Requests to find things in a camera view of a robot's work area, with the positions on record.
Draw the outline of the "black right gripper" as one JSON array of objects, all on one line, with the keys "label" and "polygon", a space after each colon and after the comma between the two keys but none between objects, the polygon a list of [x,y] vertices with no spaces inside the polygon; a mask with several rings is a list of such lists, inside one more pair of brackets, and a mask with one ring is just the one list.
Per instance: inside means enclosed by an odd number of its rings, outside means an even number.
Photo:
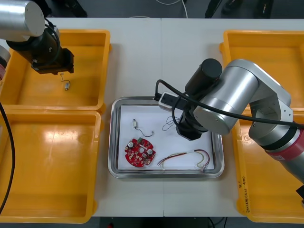
[{"label": "black right gripper", "polygon": [[179,126],[176,127],[178,135],[189,141],[199,139],[201,135],[205,133],[205,128],[191,116],[187,118],[185,115],[182,115],[178,121],[178,125]]}]

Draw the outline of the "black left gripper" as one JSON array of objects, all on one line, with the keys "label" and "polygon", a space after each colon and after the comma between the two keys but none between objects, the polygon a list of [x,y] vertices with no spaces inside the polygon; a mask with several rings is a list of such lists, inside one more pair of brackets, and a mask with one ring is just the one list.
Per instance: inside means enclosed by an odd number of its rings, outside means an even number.
[{"label": "black left gripper", "polygon": [[47,52],[32,62],[31,68],[37,73],[66,71],[74,73],[74,55],[67,48],[47,48]]}]

